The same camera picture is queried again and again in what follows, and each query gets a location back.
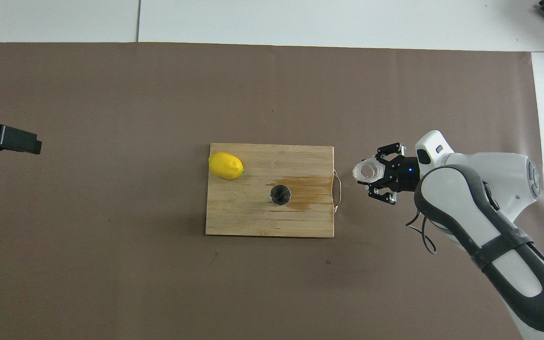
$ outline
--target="white floor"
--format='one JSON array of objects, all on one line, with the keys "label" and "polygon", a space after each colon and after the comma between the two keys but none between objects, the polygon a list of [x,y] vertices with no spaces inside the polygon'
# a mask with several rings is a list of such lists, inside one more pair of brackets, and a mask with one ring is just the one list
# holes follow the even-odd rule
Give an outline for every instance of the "white floor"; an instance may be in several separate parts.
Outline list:
[{"label": "white floor", "polygon": [[531,51],[544,163],[544,19],[535,13],[535,4],[535,0],[0,0],[0,41]]}]

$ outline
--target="metal handle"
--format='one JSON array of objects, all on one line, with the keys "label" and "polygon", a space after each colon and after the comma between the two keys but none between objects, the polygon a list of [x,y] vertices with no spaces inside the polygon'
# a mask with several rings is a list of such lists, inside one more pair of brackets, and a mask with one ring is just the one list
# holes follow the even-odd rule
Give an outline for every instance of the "metal handle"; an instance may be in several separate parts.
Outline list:
[{"label": "metal handle", "polygon": [[339,179],[339,175],[337,175],[337,170],[333,169],[333,176],[337,179],[339,182],[339,201],[337,204],[335,204],[335,207],[333,209],[333,213],[337,212],[337,208],[339,208],[339,203],[341,203],[341,180]]}]

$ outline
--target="black strap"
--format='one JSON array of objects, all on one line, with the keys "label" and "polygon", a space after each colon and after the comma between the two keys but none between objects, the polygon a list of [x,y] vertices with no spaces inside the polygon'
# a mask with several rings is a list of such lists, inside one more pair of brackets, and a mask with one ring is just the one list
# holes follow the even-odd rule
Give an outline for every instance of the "black strap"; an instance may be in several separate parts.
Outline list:
[{"label": "black strap", "polygon": [[476,263],[479,269],[483,269],[486,265],[515,247],[532,242],[533,239],[523,232],[523,230],[515,228],[485,243],[480,249],[471,254],[471,260]]}]

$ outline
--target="brown paper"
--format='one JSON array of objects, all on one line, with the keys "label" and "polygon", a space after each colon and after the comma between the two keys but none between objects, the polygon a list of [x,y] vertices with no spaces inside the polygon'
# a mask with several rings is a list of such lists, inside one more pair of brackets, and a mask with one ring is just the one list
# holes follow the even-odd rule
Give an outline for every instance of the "brown paper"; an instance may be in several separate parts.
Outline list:
[{"label": "brown paper", "polygon": [[[0,43],[0,339],[518,339],[499,294],[351,169],[432,129],[542,170],[527,52]],[[335,238],[205,236],[210,142],[332,145]],[[516,220],[544,251],[544,195]]]}]

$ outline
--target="wooden cutting board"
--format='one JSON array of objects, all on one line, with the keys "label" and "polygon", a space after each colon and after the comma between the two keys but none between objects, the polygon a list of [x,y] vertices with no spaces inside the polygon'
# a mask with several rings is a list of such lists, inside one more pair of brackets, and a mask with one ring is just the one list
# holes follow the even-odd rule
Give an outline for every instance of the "wooden cutting board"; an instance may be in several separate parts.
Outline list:
[{"label": "wooden cutting board", "polygon": [[[209,173],[207,235],[333,237],[332,146],[212,143],[210,155],[218,151],[245,172],[234,180]],[[291,191],[287,204],[270,200],[275,185]]]}]

